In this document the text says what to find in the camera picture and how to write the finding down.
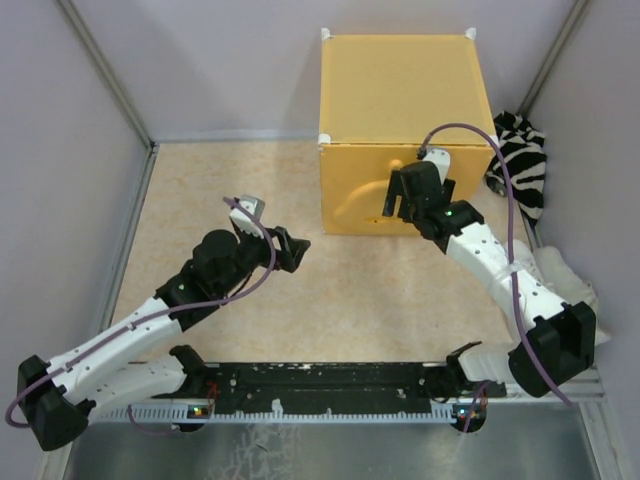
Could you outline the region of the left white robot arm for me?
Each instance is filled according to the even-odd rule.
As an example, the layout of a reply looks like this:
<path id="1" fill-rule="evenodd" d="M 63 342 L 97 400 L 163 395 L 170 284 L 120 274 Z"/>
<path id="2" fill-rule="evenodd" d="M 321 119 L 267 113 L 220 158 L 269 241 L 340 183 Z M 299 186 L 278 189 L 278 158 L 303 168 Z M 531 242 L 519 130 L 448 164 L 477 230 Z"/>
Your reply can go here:
<path id="1" fill-rule="evenodd" d="M 120 323 L 48 360 L 31 355 L 17 371 L 17 393 L 6 422 L 30 430 L 42 451 L 76 440 L 103 412 L 156 395 L 194 397 L 208 373 L 190 347 L 134 365 L 141 353 L 186 332 L 222 306 L 253 292 L 245 282 L 258 268 L 295 272 L 311 243 L 281 227 L 234 225 L 207 233 L 181 270 Z"/>

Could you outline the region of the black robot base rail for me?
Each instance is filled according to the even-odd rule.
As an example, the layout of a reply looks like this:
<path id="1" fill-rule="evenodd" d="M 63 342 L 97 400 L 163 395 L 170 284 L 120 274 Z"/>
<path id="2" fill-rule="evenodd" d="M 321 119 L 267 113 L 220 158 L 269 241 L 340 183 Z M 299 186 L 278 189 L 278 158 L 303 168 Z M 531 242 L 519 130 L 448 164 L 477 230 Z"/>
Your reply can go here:
<path id="1" fill-rule="evenodd" d="M 456 350 L 442 363 L 207 363 L 189 346 L 101 381 L 98 420 L 207 423 L 440 423 L 479 430 L 491 400 L 552 401 L 515 380 L 470 381 Z"/>

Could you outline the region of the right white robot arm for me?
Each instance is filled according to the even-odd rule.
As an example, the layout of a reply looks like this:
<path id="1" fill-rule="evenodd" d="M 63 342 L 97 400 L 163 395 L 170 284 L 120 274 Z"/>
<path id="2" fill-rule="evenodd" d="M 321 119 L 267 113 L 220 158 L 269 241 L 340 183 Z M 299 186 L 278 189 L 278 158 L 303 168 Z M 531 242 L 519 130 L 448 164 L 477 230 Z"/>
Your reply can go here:
<path id="1" fill-rule="evenodd" d="M 441 179 L 434 163 L 411 163 L 392 171 L 382 212 L 413 225 L 470 272 L 512 323 L 511 342 L 461 352 L 446 372 L 448 387 L 461 396 L 482 381 L 515 382 L 536 398 L 557 392 L 594 364 L 595 312 L 518 265 L 473 205 L 452 200 L 454 185 Z"/>

